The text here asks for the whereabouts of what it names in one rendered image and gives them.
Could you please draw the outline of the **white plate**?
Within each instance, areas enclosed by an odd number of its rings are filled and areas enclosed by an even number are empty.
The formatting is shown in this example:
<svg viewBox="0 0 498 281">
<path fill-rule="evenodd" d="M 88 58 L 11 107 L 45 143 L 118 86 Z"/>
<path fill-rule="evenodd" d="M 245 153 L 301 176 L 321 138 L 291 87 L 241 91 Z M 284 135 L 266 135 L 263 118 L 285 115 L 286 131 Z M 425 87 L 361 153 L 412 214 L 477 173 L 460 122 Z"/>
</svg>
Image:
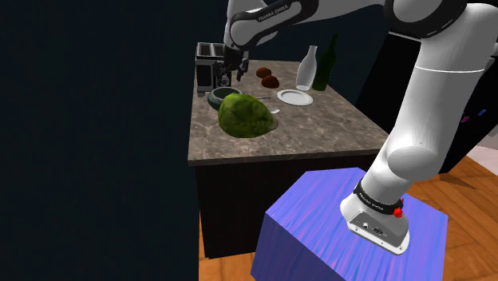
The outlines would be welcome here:
<svg viewBox="0 0 498 281">
<path fill-rule="evenodd" d="M 284 89 L 277 93 L 277 98 L 289 105 L 308 106 L 313 103 L 313 98 L 307 93 L 297 89 Z"/>
</svg>

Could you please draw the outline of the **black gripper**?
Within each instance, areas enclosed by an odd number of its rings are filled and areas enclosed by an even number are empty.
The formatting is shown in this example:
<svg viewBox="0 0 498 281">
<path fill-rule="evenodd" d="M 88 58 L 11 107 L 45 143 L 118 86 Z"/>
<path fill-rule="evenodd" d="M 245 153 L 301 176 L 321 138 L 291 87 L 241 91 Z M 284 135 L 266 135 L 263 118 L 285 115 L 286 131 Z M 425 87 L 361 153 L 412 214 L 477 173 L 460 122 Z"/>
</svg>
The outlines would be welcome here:
<svg viewBox="0 0 498 281">
<path fill-rule="evenodd" d="M 241 81 L 242 76 L 248 70 L 248 51 L 232 49 L 224 46 L 223 63 L 216 61 L 212 65 L 215 85 L 227 87 L 230 85 L 230 71 L 237 70 L 236 80 Z"/>
</svg>

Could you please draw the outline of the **blue purple robot stand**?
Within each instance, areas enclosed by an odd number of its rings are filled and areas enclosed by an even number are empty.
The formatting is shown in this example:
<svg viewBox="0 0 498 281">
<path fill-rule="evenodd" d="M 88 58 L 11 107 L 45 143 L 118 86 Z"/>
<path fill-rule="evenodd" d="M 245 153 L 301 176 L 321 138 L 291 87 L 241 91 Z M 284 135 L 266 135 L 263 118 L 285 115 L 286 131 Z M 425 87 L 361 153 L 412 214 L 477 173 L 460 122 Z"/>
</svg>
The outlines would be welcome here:
<svg viewBox="0 0 498 281">
<path fill-rule="evenodd" d="M 351 232 L 340 203 L 360 168 L 305 172 L 265 212 L 255 281 L 443 281 L 448 217 L 410 196 L 407 250 L 394 255 Z"/>
</svg>

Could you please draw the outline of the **grey green bowl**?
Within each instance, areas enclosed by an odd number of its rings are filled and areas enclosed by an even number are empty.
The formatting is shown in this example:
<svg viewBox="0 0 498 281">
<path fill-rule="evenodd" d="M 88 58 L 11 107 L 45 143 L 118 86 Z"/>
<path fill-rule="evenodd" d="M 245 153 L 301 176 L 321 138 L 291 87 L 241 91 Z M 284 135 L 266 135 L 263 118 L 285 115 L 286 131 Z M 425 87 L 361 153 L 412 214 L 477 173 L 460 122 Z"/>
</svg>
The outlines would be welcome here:
<svg viewBox="0 0 498 281">
<path fill-rule="evenodd" d="M 223 102 L 223 99 L 232 93 L 242 94 L 242 92 L 240 90 L 238 90 L 236 88 L 232 88 L 232 87 L 219 87 L 219 88 L 213 89 L 207 95 L 207 102 L 214 110 L 218 111 L 219 107 L 221 106 L 221 104 Z"/>
</svg>

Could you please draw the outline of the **dark kitchen island cabinet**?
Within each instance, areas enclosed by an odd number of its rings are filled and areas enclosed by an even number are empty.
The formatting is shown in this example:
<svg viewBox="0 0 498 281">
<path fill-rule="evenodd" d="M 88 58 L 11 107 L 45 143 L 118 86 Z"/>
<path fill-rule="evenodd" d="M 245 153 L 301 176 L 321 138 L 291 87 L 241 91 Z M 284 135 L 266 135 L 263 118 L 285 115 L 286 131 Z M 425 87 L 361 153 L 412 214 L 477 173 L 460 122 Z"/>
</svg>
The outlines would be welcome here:
<svg viewBox="0 0 498 281">
<path fill-rule="evenodd" d="M 197 164 L 204 256 L 209 259 L 253 252 L 265 211 L 307 171 L 361 168 L 378 150 L 301 159 Z"/>
</svg>

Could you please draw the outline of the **silver toaster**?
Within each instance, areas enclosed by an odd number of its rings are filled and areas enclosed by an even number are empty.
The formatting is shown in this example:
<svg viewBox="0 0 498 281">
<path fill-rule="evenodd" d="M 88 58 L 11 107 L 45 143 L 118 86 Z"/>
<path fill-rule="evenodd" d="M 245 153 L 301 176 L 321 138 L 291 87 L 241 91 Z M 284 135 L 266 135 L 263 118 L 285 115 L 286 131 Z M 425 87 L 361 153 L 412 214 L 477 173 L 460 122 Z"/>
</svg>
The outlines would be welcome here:
<svg viewBox="0 0 498 281">
<path fill-rule="evenodd" d="M 216 61 L 223 63 L 223 43 L 198 42 L 196 46 L 196 82 L 198 92 L 210 92 L 219 88 L 215 85 L 212 65 Z"/>
</svg>

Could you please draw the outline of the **clear glass bottle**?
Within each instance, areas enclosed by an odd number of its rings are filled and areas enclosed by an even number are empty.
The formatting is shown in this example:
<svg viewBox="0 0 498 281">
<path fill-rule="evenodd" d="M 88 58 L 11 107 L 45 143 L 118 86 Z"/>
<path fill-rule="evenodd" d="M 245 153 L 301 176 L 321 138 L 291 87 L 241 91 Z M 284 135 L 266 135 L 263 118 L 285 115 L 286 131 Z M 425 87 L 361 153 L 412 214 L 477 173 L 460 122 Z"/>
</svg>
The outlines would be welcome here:
<svg viewBox="0 0 498 281">
<path fill-rule="evenodd" d="M 315 57 L 317 48 L 317 46 L 309 46 L 306 56 L 299 65 L 296 76 L 296 88 L 299 90 L 307 91 L 313 84 L 317 69 Z"/>
</svg>

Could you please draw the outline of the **dark green wine bottle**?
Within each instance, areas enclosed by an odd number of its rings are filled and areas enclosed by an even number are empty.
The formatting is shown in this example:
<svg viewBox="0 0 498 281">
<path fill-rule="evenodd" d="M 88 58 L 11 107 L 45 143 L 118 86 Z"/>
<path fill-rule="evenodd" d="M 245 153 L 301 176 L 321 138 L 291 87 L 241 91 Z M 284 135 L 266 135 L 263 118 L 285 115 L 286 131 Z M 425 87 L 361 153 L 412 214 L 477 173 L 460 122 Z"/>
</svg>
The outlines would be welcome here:
<svg viewBox="0 0 498 281">
<path fill-rule="evenodd" d="M 338 34 L 333 34 L 330 44 L 322 53 L 318 60 L 318 67 L 314 77 L 312 88 L 316 91 L 324 91 L 330 80 L 330 75 L 336 62 L 335 46 L 337 44 Z"/>
</svg>

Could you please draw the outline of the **silver spoon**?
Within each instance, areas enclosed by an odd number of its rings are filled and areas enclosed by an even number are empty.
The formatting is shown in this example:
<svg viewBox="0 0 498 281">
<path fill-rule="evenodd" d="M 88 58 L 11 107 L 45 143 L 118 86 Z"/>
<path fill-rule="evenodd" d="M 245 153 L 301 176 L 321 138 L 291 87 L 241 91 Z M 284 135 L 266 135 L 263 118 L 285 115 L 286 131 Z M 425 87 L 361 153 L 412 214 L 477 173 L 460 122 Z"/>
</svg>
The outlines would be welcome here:
<svg viewBox="0 0 498 281">
<path fill-rule="evenodd" d="M 276 114 L 276 113 L 279 112 L 279 109 L 277 109 L 277 108 L 271 108 L 269 105 L 266 105 L 266 104 L 263 103 L 264 101 L 271 100 L 272 97 L 255 97 L 255 99 L 259 100 L 260 103 L 262 103 L 263 105 L 265 105 L 268 108 L 268 110 L 269 110 L 270 113 Z"/>
</svg>

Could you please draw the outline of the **green cabbage head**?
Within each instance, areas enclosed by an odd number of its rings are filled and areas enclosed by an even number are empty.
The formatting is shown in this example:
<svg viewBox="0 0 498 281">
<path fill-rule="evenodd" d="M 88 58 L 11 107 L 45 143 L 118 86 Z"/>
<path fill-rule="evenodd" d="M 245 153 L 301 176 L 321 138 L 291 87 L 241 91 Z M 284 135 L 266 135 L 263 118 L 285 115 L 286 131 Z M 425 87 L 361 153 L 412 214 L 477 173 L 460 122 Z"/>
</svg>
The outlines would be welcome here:
<svg viewBox="0 0 498 281">
<path fill-rule="evenodd" d="M 218 112 L 220 128 L 232 137 L 260 137 L 278 127 L 278 121 L 261 101 L 240 93 L 227 95 Z"/>
</svg>

